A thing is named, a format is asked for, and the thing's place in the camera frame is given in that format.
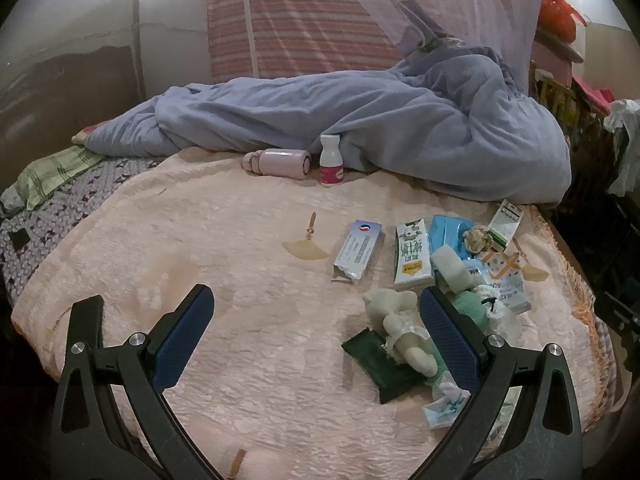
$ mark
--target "blanket fringe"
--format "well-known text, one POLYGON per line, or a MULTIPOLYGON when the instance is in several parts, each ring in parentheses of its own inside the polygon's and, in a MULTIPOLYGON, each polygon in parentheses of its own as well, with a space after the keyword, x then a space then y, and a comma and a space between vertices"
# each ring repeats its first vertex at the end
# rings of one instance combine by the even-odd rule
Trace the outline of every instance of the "blanket fringe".
POLYGON ((584 281, 582 276, 571 266, 571 264, 564 257, 558 248, 558 243, 554 237, 551 228, 546 223, 543 216, 538 211, 538 208, 534 205, 529 206, 529 213, 531 219, 535 222, 537 227, 545 236, 547 241, 551 244, 556 252, 562 274, 567 282, 567 285, 574 292, 576 299, 576 305, 572 312, 575 319, 583 322, 589 329, 589 336, 591 341, 591 353, 593 359, 600 369, 600 381, 596 384, 596 396, 594 400, 594 406, 591 409, 591 413, 586 418, 586 426, 583 431, 587 431, 594 423, 596 423, 605 413, 607 407, 607 383, 609 383, 609 369, 606 364, 606 358, 600 349, 600 338, 598 337, 598 331, 596 330, 593 304, 595 302, 595 296, 593 295, 591 288, 584 281))

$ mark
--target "teddy bear figurine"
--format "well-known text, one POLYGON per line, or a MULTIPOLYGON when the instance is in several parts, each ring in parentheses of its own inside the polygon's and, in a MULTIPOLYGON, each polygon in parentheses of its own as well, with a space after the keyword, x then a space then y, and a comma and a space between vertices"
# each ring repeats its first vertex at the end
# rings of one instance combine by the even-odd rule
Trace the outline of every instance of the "teddy bear figurine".
POLYGON ((418 296, 411 290, 369 290, 362 295, 373 329, 386 337, 385 349, 398 362, 407 362, 426 377, 438 371, 430 336, 418 313, 418 296))

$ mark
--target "white medicine bottle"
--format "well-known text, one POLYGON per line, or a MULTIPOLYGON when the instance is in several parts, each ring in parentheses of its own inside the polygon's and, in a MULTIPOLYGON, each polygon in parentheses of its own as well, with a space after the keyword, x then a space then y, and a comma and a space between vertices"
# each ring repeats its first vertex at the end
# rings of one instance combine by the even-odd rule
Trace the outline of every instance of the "white medicine bottle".
POLYGON ((340 154, 340 135, 321 135, 320 143, 320 182, 323 186, 341 184, 344 170, 340 154))

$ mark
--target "wall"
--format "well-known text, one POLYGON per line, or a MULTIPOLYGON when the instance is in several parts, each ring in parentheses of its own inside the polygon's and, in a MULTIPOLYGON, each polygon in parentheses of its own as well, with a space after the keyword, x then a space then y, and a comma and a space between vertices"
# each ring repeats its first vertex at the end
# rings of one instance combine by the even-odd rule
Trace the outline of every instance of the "wall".
POLYGON ((584 57, 574 73, 616 99, 640 99, 640 45, 612 0, 567 0, 588 21, 577 25, 574 48, 584 57))
POLYGON ((85 126, 211 82, 206 16, 204 0, 19 0, 0 28, 0 192, 85 126))

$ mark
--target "light blue comforter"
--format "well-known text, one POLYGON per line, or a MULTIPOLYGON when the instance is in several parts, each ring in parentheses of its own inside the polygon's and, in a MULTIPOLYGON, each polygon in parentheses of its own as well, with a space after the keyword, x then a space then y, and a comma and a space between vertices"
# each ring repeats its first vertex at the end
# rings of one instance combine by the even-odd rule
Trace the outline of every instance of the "light blue comforter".
POLYGON ((472 200, 562 199, 571 182, 562 131, 491 49, 412 57, 386 71, 172 87, 98 127, 86 146, 115 156, 189 146, 319 153, 320 134, 340 134, 347 168, 404 173, 472 200))

